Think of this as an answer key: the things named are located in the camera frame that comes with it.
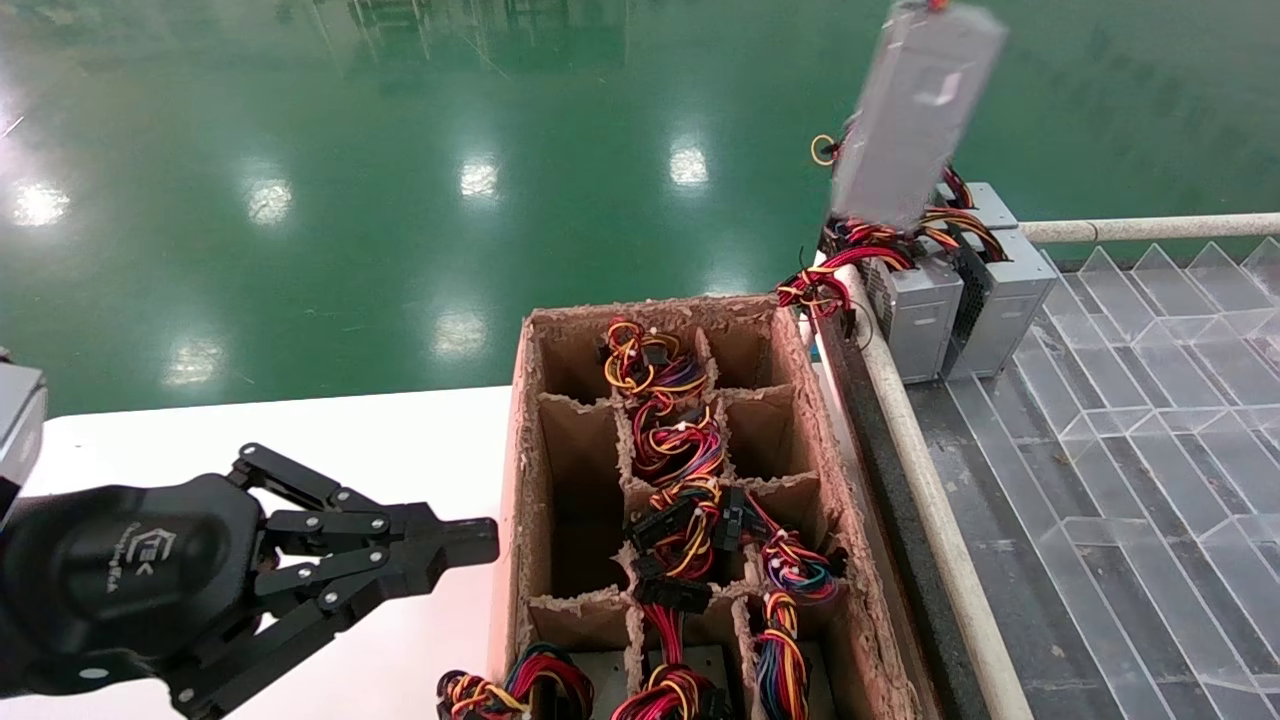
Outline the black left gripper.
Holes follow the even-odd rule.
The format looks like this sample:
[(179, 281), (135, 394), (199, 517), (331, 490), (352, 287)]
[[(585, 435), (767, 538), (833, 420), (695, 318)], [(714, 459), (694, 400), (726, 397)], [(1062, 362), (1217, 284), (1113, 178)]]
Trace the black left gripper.
[(241, 447), (228, 480), (207, 474), (19, 500), (3, 528), (3, 697), (161, 676), (253, 632), (264, 511), (250, 489), (294, 506), (261, 523), (283, 550), (412, 546), (381, 551), (370, 569), (333, 569), (315, 596), (239, 648), (169, 674), (187, 719), (225, 717), (383, 603), (430, 594), (444, 571), (499, 553), (492, 518), (445, 520), (424, 501), (379, 503), (264, 445)]

